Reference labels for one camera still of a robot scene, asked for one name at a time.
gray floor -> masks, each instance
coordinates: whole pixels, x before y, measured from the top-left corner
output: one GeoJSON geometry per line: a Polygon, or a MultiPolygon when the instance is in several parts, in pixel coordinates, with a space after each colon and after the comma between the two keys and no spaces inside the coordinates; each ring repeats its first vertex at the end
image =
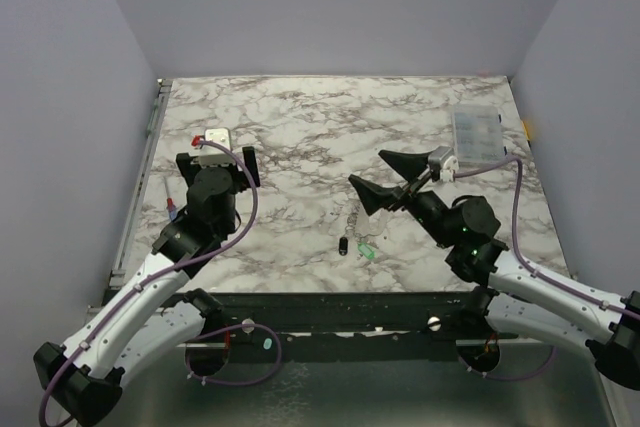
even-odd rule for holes
{"type": "MultiPolygon", "coordinates": [[[[496,372],[534,369],[549,347],[511,346],[496,372]]],[[[176,349],[143,373],[101,427],[517,426],[614,425],[593,369],[560,353],[543,375],[503,383],[468,374],[458,363],[422,361],[287,364],[248,388],[202,387],[186,379],[176,349]]],[[[235,365],[251,378],[266,366],[235,365]]]]}

clear plastic box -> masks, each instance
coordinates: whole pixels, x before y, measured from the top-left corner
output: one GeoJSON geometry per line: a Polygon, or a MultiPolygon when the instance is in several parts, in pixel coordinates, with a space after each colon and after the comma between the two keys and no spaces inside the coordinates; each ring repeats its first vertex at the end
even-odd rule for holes
{"type": "Polygon", "coordinates": [[[504,158],[498,109],[486,105],[454,105],[453,145],[460,163],[489,164],[504,158]]]}

wall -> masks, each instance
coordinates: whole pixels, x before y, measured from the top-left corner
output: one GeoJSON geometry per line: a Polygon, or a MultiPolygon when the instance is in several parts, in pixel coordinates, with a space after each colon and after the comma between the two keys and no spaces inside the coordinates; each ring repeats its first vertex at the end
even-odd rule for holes
{"type": "Polygon", "coordinates": [[[41,395],[33,353],[104,288],[157,83],[115,0],[0,12],[0,423],[24,427],[41,395]]]}
{"type": "Polygon", "coordinates": [[[558,0],[513,81],[569,267],[623,294],[640,290],[639,26],[640,0],[558,0]]]}
{"type": "Polygon", "coordinates": [[[556,0],[117,0],[161,76],[513,74],[556,0]]]}

marble table top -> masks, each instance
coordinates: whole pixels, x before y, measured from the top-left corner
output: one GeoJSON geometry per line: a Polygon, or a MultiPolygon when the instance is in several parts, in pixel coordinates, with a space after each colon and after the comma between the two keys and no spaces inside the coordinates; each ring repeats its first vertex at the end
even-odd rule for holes
{"type": "MultiPolygon", "coordinates": [[[[367,218],[349,174],[379,184],[401,179],[377,156],[381,149],[426,152],[452,145],[450,107],[491,105],[502,115],[504,145],[524,159],[519,237],[523,252],[568,275],[531,152],[504,77],[248,77],[173,82],[127,277],[139,267],[168,221],[163,176],[174,201],[186,185],[175,156],[206,127],[232,131],[234,148],[256,147],[262,179],[256,225],[234,249],[214,259],[184,290],[211,292],[398,292],[470,290],[445,264],[447,255],[406,212],[367,218]],[[349,253],[338,253],[340,237],[349,253]],[[375,251],[368,260],[358,242],[375,251]]],[[[484,195],[509,222],[515,166],[454,184],[431,185],[448,204],[484,195]]],[[[247,219],[251,195],[237,196],[247,219]]]]}

marble surface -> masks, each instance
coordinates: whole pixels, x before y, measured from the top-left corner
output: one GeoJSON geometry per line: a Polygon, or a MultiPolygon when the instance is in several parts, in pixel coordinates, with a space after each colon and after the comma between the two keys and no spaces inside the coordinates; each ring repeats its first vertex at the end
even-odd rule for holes
{"type": "MultiPolygon", "coordinates": [[[[227,127],[236,150],[254,145],[262,188],[258,220],[243,241],[213,260],[185,290],[219,292],[382,292],[470,290],[452,274],[446,252],[407,213],[367,218],[347,181],[351,173],[380,184],[400,177],[380,149],[425,152],[453,141],[450,107],[492,105],[502,114],[504,144],[523,157],[525,179],[519,236],[531,259],[567,275],[551,215],[511,90],[504,77],[251,77],[178,79],[173,83],[135,239],[127,262],[133,274],[167,222],[163,176],[184,204],[178,152],[205,127],[227,127]],[[346,235],[349,253],[338,254],[346,235]],[[362,257],[357,242],[373,247],[362,257]]],[[[431,187],[450,203],[484,195],[502,222],[498,238],[511,244],[515,167],[431,187]]],[[[237,197],[244,219],[250,194],[237,197]]]]}

